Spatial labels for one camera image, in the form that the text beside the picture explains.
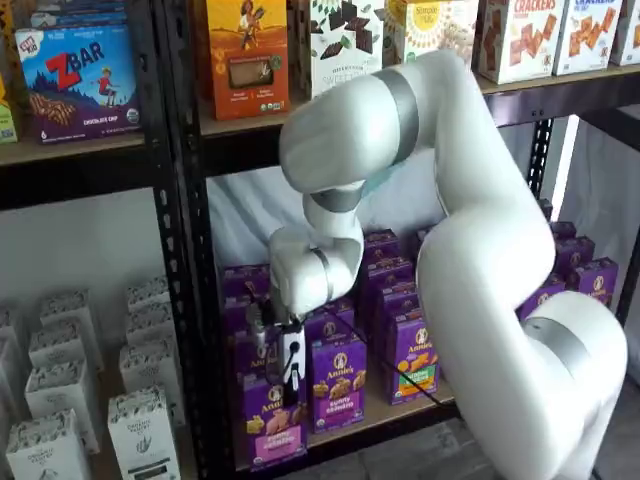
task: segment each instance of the white carton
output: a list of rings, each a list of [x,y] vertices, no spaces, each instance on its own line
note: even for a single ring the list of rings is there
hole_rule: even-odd
[[[73,410],[14,425],[7,460],[16,480],[91,480]]]
[[[640,1],[622,0],[611,61],[617,65],[640,63]]]
[[[162,387],[110,399],[108,423],[122,478],[180,479]]]
[[[622,0],[567,0],[555,75],[607,68]]]
[[[25,392],[34,418],[72,408],[90,454],[100,452],[104,431],[93,375],[82,360],[34,368]]]
[[[170,340],[124,346],[120,351],[120,373],[128,393],[162,385],[173,424],[182,426],[186,423],[178,362]]]
[[[548,77],[565,0],[483,0],[478,72],[496,83]]]
[[[63,318],[77,318],[82,327],[82,341],[91,356],[93,366],[104,370],[100,330],[95,314],[91,311],[88,289],[74,290],[47,298],[40,308],[42,325],[49,325]]]

